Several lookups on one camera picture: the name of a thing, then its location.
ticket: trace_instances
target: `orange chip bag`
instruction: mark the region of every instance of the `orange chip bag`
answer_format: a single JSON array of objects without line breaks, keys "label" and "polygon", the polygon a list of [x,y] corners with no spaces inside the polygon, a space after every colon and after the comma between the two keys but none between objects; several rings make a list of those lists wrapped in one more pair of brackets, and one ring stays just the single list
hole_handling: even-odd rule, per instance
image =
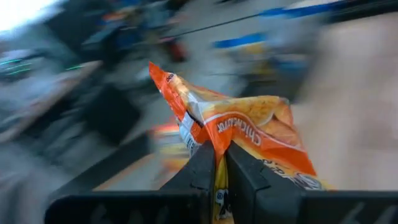
[{"label": "orange chip bag", "polygon": [[[216,154],[215,192],[228,192],[225,150],[234,141],[256,159],[263,159],[276,174],[307,190],[325,190],[293,125],[286,100],[278,96],[232,98],[192,85],[176,74],[150,63],[149,73],[174,112],[180,135],[190,155],[211,140]],[[214,222],[230,222],[230,211],[221,211],[215,200]]]}]

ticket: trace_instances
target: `snack bag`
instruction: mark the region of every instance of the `snack bag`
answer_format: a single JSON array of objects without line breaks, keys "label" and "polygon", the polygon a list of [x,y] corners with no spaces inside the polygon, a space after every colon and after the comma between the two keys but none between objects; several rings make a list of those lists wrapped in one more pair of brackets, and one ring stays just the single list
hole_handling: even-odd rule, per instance
[{"label": "snack bag", "polygon": [[[307,190],[325,190],[293,126],[287,102],[278,96],[232,98],[192,85],[150,63],[149,73],[177,117],[190,154],[207,139],[216,154],[215,195],[228,194],[224,153],[231,141],[276,174]],[[215,198],[213,220],[232,222],[229,206]]]}]

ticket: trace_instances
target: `blurred background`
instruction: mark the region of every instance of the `blurred background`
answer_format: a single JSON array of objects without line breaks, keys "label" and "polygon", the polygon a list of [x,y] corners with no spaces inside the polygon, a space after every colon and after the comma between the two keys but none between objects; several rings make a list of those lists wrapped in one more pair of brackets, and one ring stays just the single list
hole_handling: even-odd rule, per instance
[{"label": "blurred background", "polygon": [[395,190],[397,8],[2,1],[0,200],[33,190],[18,206],[43,205],[26,216],[41,223],[54,192],[158,189],[178,172],[189,155],[149,61],[225,95],[289,99],[321,179],[337,189]]}]

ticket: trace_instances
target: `chip bag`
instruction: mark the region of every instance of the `chip bag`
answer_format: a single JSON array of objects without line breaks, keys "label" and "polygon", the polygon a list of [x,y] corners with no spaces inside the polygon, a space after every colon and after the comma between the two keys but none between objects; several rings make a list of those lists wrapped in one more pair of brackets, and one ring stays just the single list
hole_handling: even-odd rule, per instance
[{"label": "chip bag", "polygon": [[[288,103],[278,96],[232,98],[195,86],[150,63],[149,73],[174,112],[190,155],[211,140],[216,154],[215,195],[228,193],[224,153],[234,141],[276,174],[307,190],[325,190],[316,178],[293,125]],[[229,206],[215,198],[213,222],[232,222]]]}]

